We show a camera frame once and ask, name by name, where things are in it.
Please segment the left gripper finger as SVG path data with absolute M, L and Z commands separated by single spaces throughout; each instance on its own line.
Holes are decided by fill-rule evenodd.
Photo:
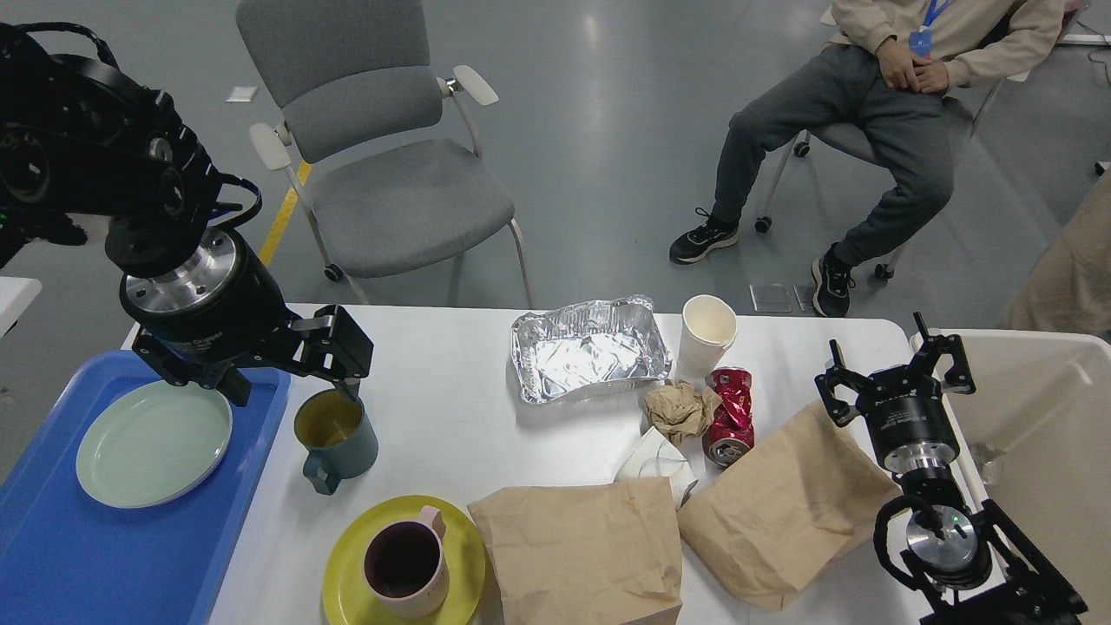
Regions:
M 238 371 L 234 365 L 222 365 L 218 367 L 216 391 L 230 401 L 234 406 L 243 407 L 250 399 L 250 381 Z
M 302 365 L 306 376 L 333 383 L 350 401 L 358 400 L 360 381 L 369 375 L 373 341 L 346 308 L 319 308 L 302 320 Z

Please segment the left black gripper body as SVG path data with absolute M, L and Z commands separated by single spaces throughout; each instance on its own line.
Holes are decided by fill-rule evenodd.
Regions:
M 214 389 L 218 367 L 278 367 L 306 376 L 302 320 L 234 230 L 207 228 L 200 245 L 160 278 L 124 276 L 120 300 L 140 326 L 139 353 L 176 386 Z

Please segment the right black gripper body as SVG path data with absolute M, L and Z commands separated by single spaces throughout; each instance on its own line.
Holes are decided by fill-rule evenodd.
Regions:
M 940 468 L 957 458 L 960 444 L 942 406 L 940 380 L 932 373 L 897 365 L 875 371 L 874 384 L 858 392 L 855 407 L 881 466 L 893 474 Z

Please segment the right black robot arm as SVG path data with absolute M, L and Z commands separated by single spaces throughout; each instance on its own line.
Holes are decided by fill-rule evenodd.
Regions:
M 924 624 L 1075 624 L 1087 604 L 1015 523 L 984 498 L 971 510 L 950 465 L 961 447 L 942 405 L 972 394 L 962 340 L 933 335 L 904 365 L 869 375 L 845 367 L 837 340 L 815 386 L 838 427 L 864 419 L 874 457 L 901 493 L 878 511 L 873 550 L 882 569 L 924 594 Z

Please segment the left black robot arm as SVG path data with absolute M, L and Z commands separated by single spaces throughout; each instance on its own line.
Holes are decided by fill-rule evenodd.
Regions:
M 323 379 L 358 399 L 373 344 L 344 308 L 286 308 L 237 228 L 261 210 L 253 182 L 222 173 L 167 92 L 124 75 L 74 23 L 3 26 L 3 262 L 36 239 L 82 245 L 76 215 L 104 216 L 136 353 L 167 383 L 246 406 L 246 367 Z M 254 194 L 220 201 L 223 187 Z

